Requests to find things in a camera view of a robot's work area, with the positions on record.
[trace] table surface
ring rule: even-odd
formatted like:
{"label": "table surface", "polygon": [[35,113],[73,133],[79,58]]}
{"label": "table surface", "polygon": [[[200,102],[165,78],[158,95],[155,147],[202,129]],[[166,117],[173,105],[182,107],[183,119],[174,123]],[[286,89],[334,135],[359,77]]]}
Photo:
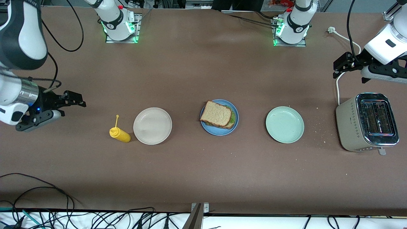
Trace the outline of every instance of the table surface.
{"label": "table surface", "polygon": [[[361,92],[389,98],[400,143],[380,156],[347,152],[339,142],[332,62],[349,43],[325,31],[336,26],[345,35],[345,14],[317,13],[307,47],[292,48],[273,46],[266,26],[212,10],[152,10],[138,44],[105,44],[94,10],[77,12],[85,31],[79,51],[61,50],[44,33],[63,83],[56,92],[81,93],[88,106],[64,108],[66,117],[31,133],[0,124],[0,173],[54,183],[82,209],[190,211],[192,202],[209,202],[215,212],[229,213],[407,213],[406,86],[362,84],[358,71],[344,75],[342,102]],[[240,15],[260,20],[254,13]],[[44,7],[42,16],[64,46],[77,46],[80,30],[70,8]],[[380,14],[354,14],[352,37],[364,45],[384,24]],[[19,74],[51,78],[54,66],[49,59]],[[203,130],[199,113],[208,99],[237,107],[233,133],[216,137]],[[302,115],[299,141],[283,144],[268,135],[265,118],[277,106]],[[166,141],[144,145],[131,134],[125,144],[109,136],[116,114],[118,127],[132,133],[135,117],[149,107],[171,115]],[[39,185],[3,178],[0,196],[14,200]],[[37,190],[17,207],[65,208],[64,201],[52,190]]]}

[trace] bread slice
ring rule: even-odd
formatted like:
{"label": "bread slice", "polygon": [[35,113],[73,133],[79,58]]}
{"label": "bread slice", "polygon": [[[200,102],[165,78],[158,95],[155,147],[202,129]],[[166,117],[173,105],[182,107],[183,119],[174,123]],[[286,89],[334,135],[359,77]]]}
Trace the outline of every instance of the bread slice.
{"label": "bread slice", "polygon": [[[222,129],[232,129],[232,127],[234,126],[234,124],[236,123],[236,114],[232,111],[232,116],[230,117],[230,121],[229,121],[229,123],[226,125],[226,126],[224,126],[224,127],[219,127],[219,126],[217,126],[218,128],[222,128]],[[207,125],[207,126],[213,126],[212,124],[210,124],[209,122],[205,122],[205,124]]]}
{"label": "bread slice", "polygon": [[232,110],[226,106],[208,100],[200,121],[208,122],[214,126],[225,127],[232,117]]}

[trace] black cable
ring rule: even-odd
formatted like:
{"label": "black cable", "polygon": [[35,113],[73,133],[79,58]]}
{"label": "black cable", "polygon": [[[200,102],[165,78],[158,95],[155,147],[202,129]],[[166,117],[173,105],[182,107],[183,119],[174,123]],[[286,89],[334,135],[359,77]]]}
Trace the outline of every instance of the black cable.
{"label": "black cable", "polygon": [[3,221],[1,221],[0,220],[0,223],[2,223],[2,224],[4,224],[5,225],[5,227],[4,228],[10,228],[10,229],[13,229],[13,227],[12,226],[10,226],[10,225],[8,225],[8,224],[6,224],[5,222],[3,222]]}
{"label": "black cable", "polygon": [[[121,214],[121,215],[119,215],[119,216],[117,216],[112,222],[110,222],[110,223],[108,223],[108,222],[106,222],[106,220],[104,220],[106,223],[107,223],[107,226],[105,227],[105,229],[107,229],[110,225],[112,225],[112,226],[115,226],[120,220],[122,220],[127,214],[130,214],[131,212],[133,212],[133,211],[135,211],[135,210],[143,210],[143,209],[152,209],[153,211],[155,211],[155,208],[154,207],[142,207],[142,208],[135,208],[135,209],[129,209],[129,210],[127,210],[125,213],[123,213],[123,214]],[[144,214],[141,216],[141,218],[140,218],[140,220],[143,220],[144,218],[147,218],[148,217],[148,214],[144,217]]]}
{"label": "black cable", "polygon": [[179,227],[173,222],[173,220],[170,218],[170,216],[168,216],[168,219],[170,220],[170,222],[171,222],[177,229],[179,229]]}
{"label": "black cable", "polygon": [[304,228],[303,229],[306,229],[306,227],[308,226],[308,223],[309,223],[309,221],[311,220],[311,215],[308,215],[308,219],[306,220],[306,222],[305,222],[305,225],[304,225]]}
{"label": "black cable", "polygon": [[[17,201],[24,195],[24,194],[26,194],[27,192],[30,192],[30,191],[32,191],[32,190],[35,190],[35,189],[40,189],[40,188],[49,188],[49,189],[56,189],[57,191],[59,191],[60,193],[62,193],[63,195],[65,195],[66,196],[66,214],[67,214],[67,216],[68,216],[68,221],[66,222],[66,225],[65,225],[65,229],[67,229],[68,228],[68,224],[69,224],[69,222],[70,222],[70,217],[71,217],[71,215],[72,215],[72,213],[73,213],[73,210],[75,209],[75,202],[74,202],[74,200],[73,200],[73,198],[71,197],[71,196],[69,196],[65,191],[63,191],[62,189],[60,189],[60,188],[58,188],[58,187],[47,187],[47,186],[41,186],[41,187],[34,187],[34,188],[31,188],[31,189],[29,189],[29,190],[27,190],[27,191],[25,191],[25,192],[23,192],[21,195],[19,195],[18,197],[17,197],[17,199],[14,201],[14,205],[17,203]],[[68,210],[69,210],[69,199],[72,201],[72,211],[71,211],[71,213],[70,213],[70,215],[68,215],[69,214],[69,212],[68,212]]]}
{"label": "black cable", "polygon": [[[108,217],[112,216],[112,215],[115,214],[115,213],[113,212],[113,213],[111,213],[110,215],[108,215],[108,216],[106,216],[105,218],[103,218],[103,216],[106,215],[106,214],[108,214],[108,213],[103,214],[101,217],[99,217],[99,219],[102,218],[103,221],[105,221]],[[98,224],[96,224],[96,226],[95,226],[94,228],[97,228],[103,221],[101,220]]]}
{"label": "black cable", "polygon": [[[68,229],[68,224],[69,224],[69,222],[70,222],[70,217],[71,217],[71,215],[73,214],[73,211],[74,211],[74,209],[75,209],[75,202],[74,202],[74,199],[73,199],[70,195],[68,195],[64,190],[58,188],[56,185],[54,185],[54,184],[52,184],[52,183],[49,183],[49,182],[47,182],[47,181],[44,181],[44,180],[42,180],[42,179],[40,179],[40,178],[37,178],[37,177],[35,177],[35,176],[30,176],[30,175],[23,174],[23,173],[9,173],[9,174],[5,174],[5,175],[1,175],[0,178],[6,177],[6,176],[10,176],[10,175],[20,175],[20,176],[25,176],[25,177],[33,178],[33,179],[35,179],[35,180],[41,181],[41,182],[43,182],[43,183],[48,184],[48,185],[51,186],[51,187],[45,187],[45,186],[43,186],[43,187],[35,187],[35,188],[29,189],[29,190],[23,192],[23,193],[22,193],[20,196],[18,196],[17,199],[14,201],[14,205],[16,205],[17,201],[18,201],[25,193],[27,193],[27,192],[29,192],[29,191],[32,191],[32,190],[35,190],[35,189],[39,189],[39,188],[56,189],[56,190],[57,190],[58,192],[60,192],[61,194],[65,195],[65,196],[66,196],[66,200],[67,200],[67,202],[66,202],[66,214],[67,214],[67,216],[68,216],[68,221],[67,221],[67,223],[66,223],[65,229]],[[72,201],[72,210],[71,210],[70,215],[69,215],[69,199]]]}
{"label": "black cable", "polygon": [[119,1],[119,3],[125,8],[125,6],[124,6],[124,4],[123,4],[123,2],[121,2],[120,0],[118,0]]}
{"label": "black cable", "polygon": [[359,225],[359,222],[360,222],[360,216],[356,216],[356,218],[357,218],[357,221],[356,221],[356,224],[355,224],[355,226],[353,227],[353,229],[356,229],[356,228],[357,228],[357,225]]}
{"label": "black cable", "polygon": [[131,4],[134,4],[134,5],[136,5],[136,6],[139,6],[139,7],[141,8],[140,4],[137,3],[137,2],[134,2],[133,0],[127,0],[127,2],[129,2],[129,3],[131,3]]}
{"label": "black cable", "polygon": [[[170,216],[174,216],[174,215],[178,215],[178,214],[181,214],[181,213],[174,213],[174,214],[171,214]],[[157,222],[153,223],[153,224],[152,224],[151,226],[149,226],[147,229],[152,228],[154,225],[156,225],[158,222],[162,221],[162,220],[165,219],[165,218],[167,218],[167,216],[165,216],[165,217],[159,219]]]}
{"label": "black cable", "polygon": [[140,219],[133,225],[133,227],[131,228],[131,229],[135,229],[136,227],[137,227],[137,229],[139,229],[139,228],[142,228],[142,226],[144,225],[144,223],[146,223],[147,221],[148,221],[148,219],[147,219],[147,221],[146,222],[144,222],[144,223],[142,223],[143,222],[143,219],[145,219],[145,218],[147,218],[149,215],[151,215],[151,217],[154,217],[154,216],[152,216],[153,215],[153,213],[147,213],[145,216],[144,216],[144,213],[141,215],[141,217],[140,217]]}
{"label": "black cable", "polygon": [[57,62],[55,61],[54,57],[51,55],[51,53],[48,52],[48,56],[51,57],[52,61],[54,62],[54,65],[55,65],[55,75],[54,75],[54,78],[53,78],[53,80],[52,80],[50,86],[48,87],[48,88],[51,88],[51,87],[54,85],[55,80],[57,79],[57,76],[58,76],[58,64],[57,64]]}
{"label": "black cable", "polygon": [[352,55],[355,58],[356,62],[359,63],[359,60],[357,59],[357,57],[355,55],[355,49],[353,47],[352,36],[350,35],[350,29],[349,29],[350,12],[352,11],[354,3],[355,3],[355,0],[352,0],[352,3],[350,4],[350,7],[349,7],[348,18],[346,20],[346,30],[348,32],[348,37],[349,37],[349,42],[350,42],[350,49],[352,50]]}
{"label": "black cable", "polygon": [[141,226],[144,226],[144,224],[146,224],[150,220],[149,227],[151,227],[151,220],[153,219],[153,217],[159,215],[159,213],[156,213],[155,215],[153,213],[148,213],[147,215],[150,215],[150,218],[148,218],[144,223],[142,223]]}
{"label": "black cable", "polygon": [[246,20],[246,21],[249,21],[249,22],[255,22],[255,23],[259,23],[259,24],[265,24],[265,25],[268,25],[268,26],[271,26],[271,27],[273,27],[273,26],[277,26],[277,25],[273,25],[273,24],[270,24],[270,23],[265,23],[265,22],[255,21],[255,20],[252,20],[252,19],[249,19],[249,18],[243,18],[243,17],[239,17],[239,16],[231,15],[231,14],[228,14],[228,15],[229,15],[229,16],[231,16],[231,17],[234,17],[234,18],[240,18],[240,19],[243,19],[243,20]]}
{"label": "black cable", "polygon": [[8,200],[0,200],[0,202],[5,202],[5,203],[11,204],[11,214],[12,214],[12,216],[13,216],[14,221],[15,221],[15,222],[18,222],[18,220],[20,219],[20,217],[18,216],[18,213],[17,213],[17,210],[16,210],[16,208],[15,208],[15,205],[14,205],[12,202],[8,201]]}
{"label": "black cable", "polygon": [[260,14],[260,15],[262,15],[264,18],[273,19],[273,17],[270,17],[270,16],[267,16],[267,15],[263,14],[260,10],[253,10],[253,11]]}
{"label": "black cable", "polygon": [[54,80],[54,79],[47,79],[47,78],[32,78],[32,77],[28,77],[28,78],[24,78],[24,77],[19,77],[16,75],[9,75],[9,74],[5,74],[5,72],[1,73],[3,76],[7,76],[7,77],[11,77],[11,78],[17,78],[17,79],[24,79],[24,80],[28,80],[28,81],[54,81],[57,82],[58,84],[55,86],[55,88],[59,88],[62,85],[62,82],[59,80]]}
{"label": "black cable", "polygon": [[169,220],[170,220],[170,214],[167,213],[167,218],[165,219],[165,223],[164,223],[163,229],[170,229],[169,223],[168,223]]}
{"label": "black cable", "polygon": [[[54,226],[54,225],[53,225],[53,222],[54,222],[54,221],[59,220],[59,219],[64,218],[64,217],[67,217],[67,216],[59,216],[59,217],[57,217],[58,212],[56,212],[55,214],[53,214],[49,209],[46,209],[46,208],[31,209],[30,212],[37,212],[37,211],[39,211],[39,210],[48,211],[48,220],[45,221],[45,222],[43,222],[42,225],[46,225],[47,223],[49,223],[49,224],[53,227],[53,226]],[[88,214],[92,214],[92,213],[93,213],[93,214],[97,214],[97,213],[94,213],[94,212],[87,212],[87,213],[85,213],[85,214],[80,214],[80,215],[71,215],[71,217],[74,217],[74,216],[84,216],[84,215],[88,215]]]}
{"label": "black cable", "polygon": [[[329,218],[333,218],[333,220],[335,221],[335,223],[336,223],[336,228],[334,228],[334,226],[330,223],[330,221],[329,221]],[[328,224],[329,224],[329,226],[331,226],[332,227],[332,229],[339,229],[339,224],[338,224],[338,221],[336,221],[336,219],[335,219],[335,217],[333,217],[333,216],[328,216],[327,218],[326,218],[326,220],[328,220]]]}
{"label": "black cable", "polygon": [[74,14],[75,14],[76,18],[78,19],[79,25],[81,26],[82,40],[81,40],[81,43],[79,44],[79,46],[78,46],[76,49],[69,50],[69,49],[66,49],[65,47],[63,47],[63,46],[57,41],[57,39],[54,37],[54,35],[52,34],[52,32],[48,29],[48,27],[47,27],[47,25],[45,24],[44,20],[42,20],[42,24],[44,25],[45,29],[49,32],[49,34],[50,34],[51,37],[54,39],[54,41],[58,44],[59,47],[61,47],[63,50],[65,50],[65,51],[67,51],[67,52],[75,52],[75,51],[78,51],[78,50],[82,47],[82,45],[83,45],[83,40],[84,40],[85,36],[84,36],[84,33],[83,33],[82,22],[81,22],[81,20],[79,19],[78,14],[76,13],[74,7],[73,7],[72,4],[69,2],[69,0],[66,0],[66,2],[69,4],[69,6],[71,7],[71,9],[74,11]]}

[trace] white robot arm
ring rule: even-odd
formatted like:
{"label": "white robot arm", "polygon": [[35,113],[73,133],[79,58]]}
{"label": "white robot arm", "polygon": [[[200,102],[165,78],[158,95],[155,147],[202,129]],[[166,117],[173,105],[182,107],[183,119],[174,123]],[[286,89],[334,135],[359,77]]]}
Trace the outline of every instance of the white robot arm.
{"label": "white robot arm", "polygon": [[114,0],[84,0],[94,8],[102,20],[102,25],[108,36],[121,41],[127,39],[135,33],[132,23],[134,23],[134,13],[117,6]]}
{"label": "white robot arm", "polygon": [[86,107],[81,94],[65,91],[56,95],[11,72],[37,69],[47,58],[38,1],[8,2],[7,21],[0,25],[0,40],[0,121],[28,132],[64,116],[61,107]]}
{"label": "white robot arm", "polygon": [[296,0],[292,11],[279,15],[281,22],[276,36],[287,44],[299,43],[306,36],[317,7],[317,0]]}
{"label": "white robot arm", "polygon": [[401,10],[364,46],[361,54],[354,57],[346,52],[334,62],[334,79],[343,72],[361,70],[362,83],[371,79],[407,83],[406,66],[398,63],[407,60],[407,1],[397,2]]}

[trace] white plate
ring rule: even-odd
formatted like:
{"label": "white plate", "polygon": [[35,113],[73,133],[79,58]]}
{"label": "white plate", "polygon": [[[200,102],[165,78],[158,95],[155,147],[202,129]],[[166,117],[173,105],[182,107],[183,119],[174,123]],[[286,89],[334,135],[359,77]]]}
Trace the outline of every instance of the white plate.
{"label": "white plate", "polygon": [[147,108],[134,120],[136,138],[144,144],[156,145],[163,142],[171,133],[173,122],[170,115],[157,107]]}

